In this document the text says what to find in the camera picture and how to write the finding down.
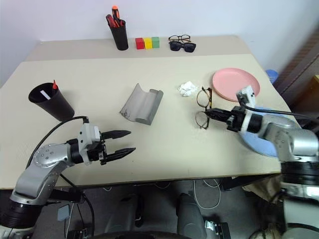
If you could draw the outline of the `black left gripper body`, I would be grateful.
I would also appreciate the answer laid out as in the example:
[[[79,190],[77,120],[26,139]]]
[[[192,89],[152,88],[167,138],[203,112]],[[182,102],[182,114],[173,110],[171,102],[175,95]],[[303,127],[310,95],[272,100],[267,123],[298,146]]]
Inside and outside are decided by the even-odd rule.
[[[99,161],[107,162],[107,152],[105,141],[95,141],[92,144],[87,146],[87,155],[90,162]]]

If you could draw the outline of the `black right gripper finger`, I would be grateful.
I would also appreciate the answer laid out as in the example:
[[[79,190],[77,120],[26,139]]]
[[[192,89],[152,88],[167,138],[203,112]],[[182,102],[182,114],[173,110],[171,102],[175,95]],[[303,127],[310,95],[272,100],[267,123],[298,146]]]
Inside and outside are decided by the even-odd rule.
[[[215,114],[215,113],[209,114],[209,113],[207,113],[206,115],[213,120],[217,120],[217,121],[221,121],[221,122],[227,122],[227,120],[230,118],[230,115],[224,114],[224,113],[222,113],[222,114]]]
[[[209,117],[230,117],[232,112],[223,109],[208,109],[206,115]]]

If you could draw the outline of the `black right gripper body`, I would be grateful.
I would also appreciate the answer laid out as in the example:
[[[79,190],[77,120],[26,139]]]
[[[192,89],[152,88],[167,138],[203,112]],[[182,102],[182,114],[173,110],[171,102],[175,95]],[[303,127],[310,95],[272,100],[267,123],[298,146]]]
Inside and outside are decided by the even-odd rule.
[[[227,129],[228,130],[240,130],[245,118],[245,111],[244,107],[235,106],[231,110],[230,117],[226,120]]]

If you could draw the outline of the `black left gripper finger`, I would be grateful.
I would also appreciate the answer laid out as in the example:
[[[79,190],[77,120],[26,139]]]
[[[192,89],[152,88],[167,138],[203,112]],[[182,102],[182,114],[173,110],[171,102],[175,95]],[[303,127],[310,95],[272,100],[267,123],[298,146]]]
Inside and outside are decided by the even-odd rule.
[[[103,156],[102,156],[102,158],[99,159],[100,164],[101,165],[105,165],[108,162],[122,159],[122,158],[124,158],[125,156],[129,155],[130,153],[132,153],[135,150],[136,150],[135,147],[133,147],[133,148],[124,148],[124,149],[116,150],[112,154],[107,154],[106,151],[103,151],[103,153],[102,153]]]
[[[128,130],[112,130],[101,133],[101,139],[116,139],[131,134]]]

